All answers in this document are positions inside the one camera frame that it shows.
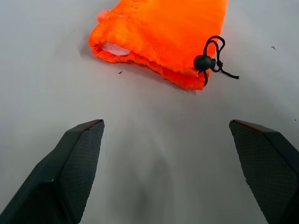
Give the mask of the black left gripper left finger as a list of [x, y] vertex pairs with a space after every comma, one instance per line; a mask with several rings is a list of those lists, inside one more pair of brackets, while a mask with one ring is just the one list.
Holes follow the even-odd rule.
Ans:
[[79, 224], [95, 179], [104, 121], [65, 132], [0, 214], [0, 224]]

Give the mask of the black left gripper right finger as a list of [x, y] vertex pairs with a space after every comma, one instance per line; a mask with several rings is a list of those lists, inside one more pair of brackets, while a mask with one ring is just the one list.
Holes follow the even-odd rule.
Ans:
[[299, 224], [299, 151], [278, 131], [231, 120], [243, 175], [268, 224]]

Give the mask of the orange drawstring pouch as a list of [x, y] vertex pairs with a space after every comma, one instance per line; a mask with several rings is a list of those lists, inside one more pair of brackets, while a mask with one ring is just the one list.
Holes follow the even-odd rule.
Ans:
[[207, 40], [222, 30], [228, 0], [120, 0], [98, 15], [89, 45], [110, 63], [134, 62], [185, 90], [202, 90], [193, 67]]

